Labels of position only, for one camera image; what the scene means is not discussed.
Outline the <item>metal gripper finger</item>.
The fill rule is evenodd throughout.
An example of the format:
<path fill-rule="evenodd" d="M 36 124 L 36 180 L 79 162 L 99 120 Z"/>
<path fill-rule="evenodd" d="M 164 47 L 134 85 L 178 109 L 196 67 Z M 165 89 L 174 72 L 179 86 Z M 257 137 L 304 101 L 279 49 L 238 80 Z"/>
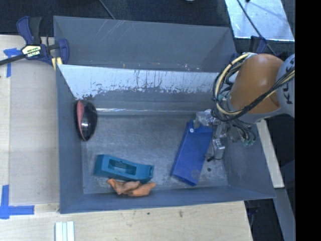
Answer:
<path fill-rule="evenodd" d="M 213 145 L 213 155 L 214 159 L 216 160 L 221 160 L 223 159 L 224 151 L 225 151 L 225 146 L 221 142 L 220 139 L 213 139 L 212 140 L 212 145 Z"/>
<path fill-rule="evenodd" d="M 199 111 L 196 113 L 195 128 L 210 127 L 213 124 L 213 117 L 210 110 Z"/>

